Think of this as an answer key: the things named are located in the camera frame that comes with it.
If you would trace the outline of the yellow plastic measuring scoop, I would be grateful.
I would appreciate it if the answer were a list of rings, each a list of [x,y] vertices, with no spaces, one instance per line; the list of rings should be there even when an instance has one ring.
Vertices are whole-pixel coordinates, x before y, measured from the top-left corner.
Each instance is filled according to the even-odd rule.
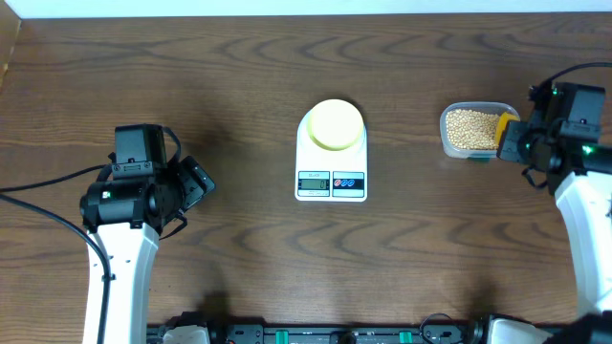
[[[504,112],[500,117],[496,125],[494,141],[495,145],[499,146],[501,142],[502,135],[507,128],[509,122],[512,121],[520,121],[520,117],[518,115]]]

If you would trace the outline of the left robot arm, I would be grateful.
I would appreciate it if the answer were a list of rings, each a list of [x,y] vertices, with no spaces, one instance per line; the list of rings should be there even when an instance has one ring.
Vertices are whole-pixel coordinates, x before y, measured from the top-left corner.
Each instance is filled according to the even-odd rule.
[[[164,227],[187,224],[186,213],[215,184],[192,157],[166,154],[175,134],[157,124],[120,126],[115,155],[79,207],[92,245],[83,340],[143,343],[149,284]]]

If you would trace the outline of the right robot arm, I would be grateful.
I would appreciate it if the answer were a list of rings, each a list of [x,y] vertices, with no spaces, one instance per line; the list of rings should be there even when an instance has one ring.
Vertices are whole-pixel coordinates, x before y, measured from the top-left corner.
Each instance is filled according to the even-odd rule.
[[[502,161],[545,176],[565,223],[578,292],[578,314],[611,308],[611,149],[599,143],[602,87],[546,81],[530,92],[528,120],[504,125]]]

